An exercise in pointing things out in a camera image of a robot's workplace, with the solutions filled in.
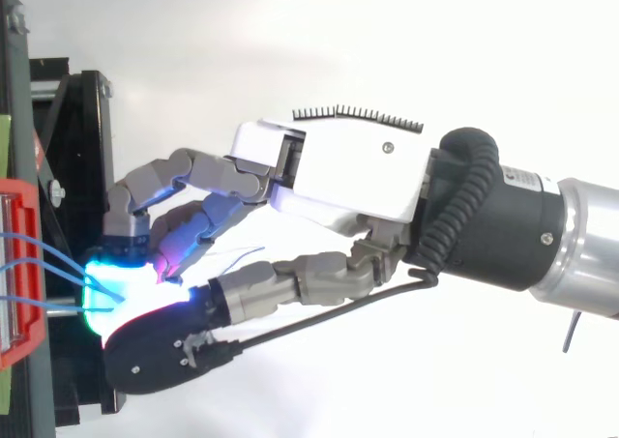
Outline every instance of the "metal rod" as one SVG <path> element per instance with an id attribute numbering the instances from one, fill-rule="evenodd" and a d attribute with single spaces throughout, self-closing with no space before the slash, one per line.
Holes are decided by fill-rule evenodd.
<path id="1" fill-rule="evenodd" d="M 33 102 L 46 102 L 54 99 L 60 80 L 30 82 L 30 94 Z"/>
<path id="2" fill-rule="evenodd" d="M 60 306 L 75 306 L 75 298 L 72 297 L 64 297 L 64 298 L 50 298 L 47 300 L 48 303 L 52 303 L 53 305 Z M 47 317 L 70 317 L 72 315 L 77 315 L 76 310 L 65 310 L 65 309 L 48 309 Z"/>

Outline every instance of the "white wall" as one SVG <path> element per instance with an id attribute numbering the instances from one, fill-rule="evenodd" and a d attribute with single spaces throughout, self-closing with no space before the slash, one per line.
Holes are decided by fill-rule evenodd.
<path id="1" fill-rule="evenodd" d="M 113 81 L 118 177 L 182 145 L 223 155 L 242 121 L 345 102 L 425 122 L 436 141 L 476 126 L 507 165 L 619 188 L 617 0 L 22 1 L 32 56 Z M 256 258 L 348 245 L 265 211 L 219 248 L 254 244 Z M 619 323 L 584 317 L 565 356 L 569 318 L 443 277 L 59 436 L 617 435 Z"/>

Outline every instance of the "green light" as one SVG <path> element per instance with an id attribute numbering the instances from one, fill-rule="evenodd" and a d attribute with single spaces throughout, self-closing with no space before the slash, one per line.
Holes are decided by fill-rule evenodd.
<path id="1" fill-rule="evenodd" d="M 91 261 L 86 272 L 96 278 L 105 288 L 125 298 L 123 303 L 115 303 L 109 296 L 91 287 L 84 287 L 83 307 L 112 307 L 111 312 L 85 311 L 85 320 L 90 329 L 103 339 L 135 317 L 147 312 L 188 301 L 187 288 L 172 284 L 157 284 L 157 271 L 151 264 L 144 267 L 125 268 Z"/>

